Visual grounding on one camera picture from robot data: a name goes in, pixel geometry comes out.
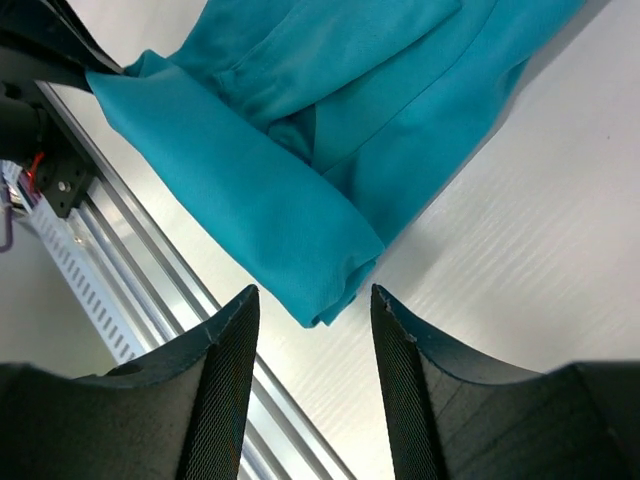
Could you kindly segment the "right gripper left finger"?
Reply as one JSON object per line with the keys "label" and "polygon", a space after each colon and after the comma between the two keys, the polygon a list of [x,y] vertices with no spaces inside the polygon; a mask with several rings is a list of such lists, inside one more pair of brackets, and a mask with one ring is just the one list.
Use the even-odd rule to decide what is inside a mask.
{"label": "right gripper left finger", "polygon": [[5,479],[234,479],[259,333],[248,286],[210,319],[107,374],[1,367]]}

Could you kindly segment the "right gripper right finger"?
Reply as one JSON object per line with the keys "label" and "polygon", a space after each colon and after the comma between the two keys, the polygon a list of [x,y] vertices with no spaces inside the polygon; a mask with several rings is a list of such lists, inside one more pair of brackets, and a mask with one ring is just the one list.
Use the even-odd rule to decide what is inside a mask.
{"label": "right gripper right finger", "polygon": [[484,354],[381,286],[371,327],[399,479],[635,479],[639,365],[537,373]]}

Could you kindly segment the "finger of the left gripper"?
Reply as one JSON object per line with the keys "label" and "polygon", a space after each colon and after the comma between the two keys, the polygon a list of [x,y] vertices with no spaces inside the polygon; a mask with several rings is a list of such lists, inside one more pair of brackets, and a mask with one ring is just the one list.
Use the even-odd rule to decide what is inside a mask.
{"label": "finger of the left gripper", "polygon": [[123,72],[67,1],[2,1],[1,39],[29,53],[88,70],[116,75]]}

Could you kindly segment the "teal t shirt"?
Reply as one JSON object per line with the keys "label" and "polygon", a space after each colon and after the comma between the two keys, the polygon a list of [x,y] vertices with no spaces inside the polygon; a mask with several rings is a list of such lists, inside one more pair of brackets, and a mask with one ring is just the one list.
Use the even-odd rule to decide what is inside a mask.
{"label": "teal t shirt", "polygon": [[210,1],[89,73],[111,127],[300,325],[332,322],[578,1]]}

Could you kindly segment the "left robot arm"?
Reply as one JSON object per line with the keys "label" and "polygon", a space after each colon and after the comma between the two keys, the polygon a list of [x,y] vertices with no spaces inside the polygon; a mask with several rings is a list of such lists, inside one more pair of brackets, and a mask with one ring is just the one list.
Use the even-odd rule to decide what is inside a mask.
{"label": "left robot arm", "polygon": [[67,1],[1,3],[1,158],[24,166],[48,142],[38,85],[91,88],[88,72],[120,75]]}

